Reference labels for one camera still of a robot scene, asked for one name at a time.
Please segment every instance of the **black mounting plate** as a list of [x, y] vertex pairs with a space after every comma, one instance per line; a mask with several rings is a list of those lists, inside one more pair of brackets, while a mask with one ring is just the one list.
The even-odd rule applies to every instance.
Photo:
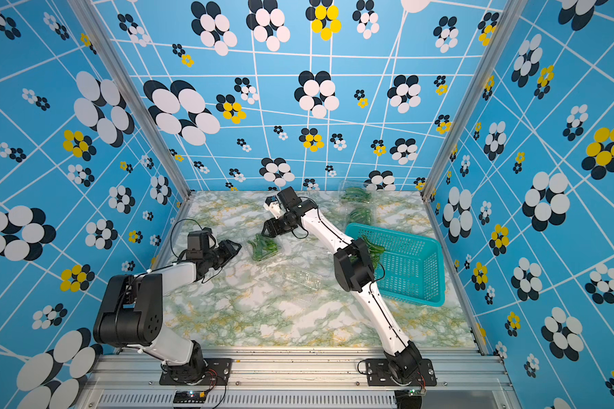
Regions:
[[[207, 366], [205, 367], [205, 371], [207, 369], [213, 369], [214, 371], [216, 371], [216, 374], [222, 378], [222, 380], [220, 378], [216, 378], [216, 385], [217, 386], [227, 385], [228, 380], [230, 378], [230, 372], [232, 371], [232, 359], [231, 358], [205, 358], [205, 362], [207, 363]], [[205, 377], [201, 379], [195, 386], [204, 385], [205, 387], [209, 387], [210, 381], [211, 381], [211, 377], [209, 377], [209, 375], [205, 373]], [[185, 383], [178, 383], [172, 380], [170, 376], [168, 376], [168, 374], [164, 374], [163, 372], [162, 372], [161, 378], [159, 378], [159, 384], [160, 385], [173, 385], [173, 386], [175, 385], [186, 386]]]
[[[422, 384], [419, 378], [411, 381], [408, 385], [401, 385], [393, 381], [389, 371], [389, 361], [386, 359], [366, 359], [364, 362], [368, 386], [421, 386]], [[418, 364], [418, 370], [425, 380], [425, 386], [437, 386], [437, 375], [432, 368], [432, 361], [422, 359]]]

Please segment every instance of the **blue wall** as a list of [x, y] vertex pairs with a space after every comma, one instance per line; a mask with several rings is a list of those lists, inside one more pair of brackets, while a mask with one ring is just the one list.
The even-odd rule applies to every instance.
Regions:
[[477, 332], [524, 408], [614, 408], [614, 0], [530, 0], [487, 79], [431, 203]]
[[[346, 176], [376, 176], [376, 188], [403, 190], [428, 175], [505, 3], [115, 0], [95, 8], [191, 188], [336, 190]], [[184, 82], [199, 96], [180, 106], [164, 90], [179, 95]]]
[[82, 31], [65, 1], [0, 1], [0, 408], [82, 383], [53, 350], [91, 349], [107, 281], [150, 266], [181, 200], [152, 198], [167, 174]]

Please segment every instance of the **metal vent grille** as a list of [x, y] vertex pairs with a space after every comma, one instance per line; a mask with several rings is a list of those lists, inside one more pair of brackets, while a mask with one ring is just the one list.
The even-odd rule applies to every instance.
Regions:
[[98, 407], [102, 408], [172, 408], [175, 391], [144, 392], [136, 389], [105, 391]]
[[[206, 405], [215, 406], [222, 391], [212, 391]], [[237, 391], [228, 392], [225, 408], [395, 408], [392, 391]]]
[[[139, 392], [114, 390], [100, 396], [98, 409], [184, 408], [215, 406], [223, 390], [212, 391], [202, 405], [173, 404], [174, 391]], [[396, 408], [392, 391], [228, 391], [221, 406], [225, 408]]]

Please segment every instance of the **blue basket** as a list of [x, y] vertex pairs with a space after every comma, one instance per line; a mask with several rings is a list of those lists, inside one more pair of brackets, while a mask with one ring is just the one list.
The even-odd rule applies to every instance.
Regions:
[[386, 276], [378, 282], [383, 296], [410, 304], [443, 305], [446, 283], [438, 241], [358, 223], [350, 223], [346, 234], [355, 239], [366, 236], [371, 243], [384, 247], [380, 262]]

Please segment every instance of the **floor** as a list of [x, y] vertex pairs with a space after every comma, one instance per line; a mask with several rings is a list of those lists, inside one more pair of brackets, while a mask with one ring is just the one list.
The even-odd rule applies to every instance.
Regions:
[[[203, 346], [380, 346], [368, 318], [338, 286], [332, 255], [315, 237], [279, 236], [279, 255], [262, 262], [252, 259], [247, 241], [261, 232], [270, 217], [262, 207], [269, 194], [196, 193], [187, 217], [211, 227], [217, 240], [230, 239], [244, 248], [213, 279], [165, 297], [166, 325]], [[313, 198], [323, 214], [344, 230], [345, 209], [338, 192], [301, 195]], [[434, 237], [418, 192], [378, 192], [375, 203], [377, 226]], [[176, 228], [176, 254], [186, 248], [187, 234], [194, 226], [187, 221]], [[296, 235], [302, 237], [304, 232], [298, 230]], [[419, 347], [474, 347], [448, 271], [445, 276], [442, 307], [385, 301]]]

